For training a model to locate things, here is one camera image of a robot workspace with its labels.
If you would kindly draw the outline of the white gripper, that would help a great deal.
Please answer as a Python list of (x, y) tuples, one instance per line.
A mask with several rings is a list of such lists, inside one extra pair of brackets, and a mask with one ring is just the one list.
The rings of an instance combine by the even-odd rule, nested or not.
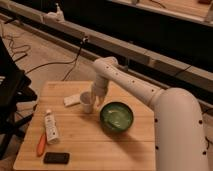
[(90, 103), (94, 104), (96, 101), (96, 96), (98, 99), (97, 107), (100, 107), (104, 103), (105, 96), (108, 92), (109, 81), (106, 79), (98, 78), (96, 79), (91, 87), (90, 92)]

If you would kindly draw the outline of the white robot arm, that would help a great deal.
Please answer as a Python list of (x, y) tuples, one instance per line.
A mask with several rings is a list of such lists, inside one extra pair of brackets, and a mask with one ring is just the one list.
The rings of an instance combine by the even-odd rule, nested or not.
[(162, 89), (118, 69), (115, 57), (93, 62), (92, 99), (104, 102), (113, 81), (154, 112), (156, 171), (209, 171), (202, 111), (182, 88)]

